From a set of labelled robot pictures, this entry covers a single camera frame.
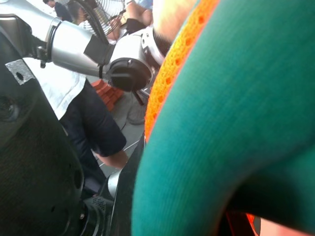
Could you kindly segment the orange and teal backpack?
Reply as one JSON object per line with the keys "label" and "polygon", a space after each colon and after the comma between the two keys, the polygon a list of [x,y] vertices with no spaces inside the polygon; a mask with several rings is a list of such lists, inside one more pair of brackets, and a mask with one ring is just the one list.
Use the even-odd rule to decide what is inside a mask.
{"label": "orange and teal backpack", "polygon": [[154,0],[131,236],[219,236],[229,211],[315,236],[315,0]]}

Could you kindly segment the stack of orange bricks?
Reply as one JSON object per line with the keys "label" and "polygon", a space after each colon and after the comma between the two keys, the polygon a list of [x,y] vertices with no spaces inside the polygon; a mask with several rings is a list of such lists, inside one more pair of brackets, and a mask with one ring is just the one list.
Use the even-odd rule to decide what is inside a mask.
{"label": "stack of orange bricks", "polygon": [[124,93],[122,90],[110,86],[101,79],[93,82],[92,87],[96,90],[97,94],[100,96],[109,111],[114,109],[115,104]]}

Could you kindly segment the person in white shirt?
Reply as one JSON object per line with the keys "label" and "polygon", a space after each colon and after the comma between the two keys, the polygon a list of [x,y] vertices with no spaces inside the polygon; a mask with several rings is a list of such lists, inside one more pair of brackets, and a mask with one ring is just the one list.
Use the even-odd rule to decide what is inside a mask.
{"label": "person in white shirt", "polygon": [[52,62],[45,68],[36,59],[24,58],[24,62],[77,150],[84,173],[84,198],[99,194],[106,178],[97,161],[122,169],[128,161],[123,150],[125,136],[85,75]]}

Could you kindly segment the person with black sleeve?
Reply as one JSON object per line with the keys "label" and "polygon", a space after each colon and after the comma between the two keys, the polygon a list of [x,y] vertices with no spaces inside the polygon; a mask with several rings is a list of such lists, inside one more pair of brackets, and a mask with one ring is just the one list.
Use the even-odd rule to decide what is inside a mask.
{"label": "person with black sleeve", "polygon": [[[153,0],[125,0],[127,20],[126,32],[131,34],[153,24]],[[107,34],[110,40],[121,38],[121,19],[115,17],[110,21],[113,30]]]}

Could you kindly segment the seated person in light top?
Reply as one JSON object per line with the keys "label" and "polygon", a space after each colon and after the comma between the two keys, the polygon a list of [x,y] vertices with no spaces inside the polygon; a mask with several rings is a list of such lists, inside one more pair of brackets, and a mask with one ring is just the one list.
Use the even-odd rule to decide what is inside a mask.
{"label": "seated person in light top", "polygon": [[74,0],[70,0],[67,5],[67,8],[70,12],[70,15],[72,16],[72,22],[74,24],[95,34],[93,27],[88,21],[88,14],[82,7],[82,5],[80,5],[78,2]]}

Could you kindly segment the black robot torso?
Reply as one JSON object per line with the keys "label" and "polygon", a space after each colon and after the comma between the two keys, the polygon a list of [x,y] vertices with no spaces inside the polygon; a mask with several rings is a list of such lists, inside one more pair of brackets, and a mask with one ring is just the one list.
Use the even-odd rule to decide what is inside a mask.
{"label": "black robot torso", "polygon": [[82,186],[39,82],[0,32],[0,236],[80,236]]}

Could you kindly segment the person in dark jacket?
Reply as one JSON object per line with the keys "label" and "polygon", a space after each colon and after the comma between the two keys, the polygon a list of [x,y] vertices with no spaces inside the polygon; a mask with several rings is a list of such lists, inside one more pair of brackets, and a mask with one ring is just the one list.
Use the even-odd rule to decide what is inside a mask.
{"label": "person in dark jacket", "polygon": [[49,7],[53,8],[56,12],[56,15],[62,20],[62,21],[68,21],[72,22],[72,17],[67,10],[67,8],[62,5],[59,2],[56,2],[55,0],[42,0],[44,4],[48,5]]}

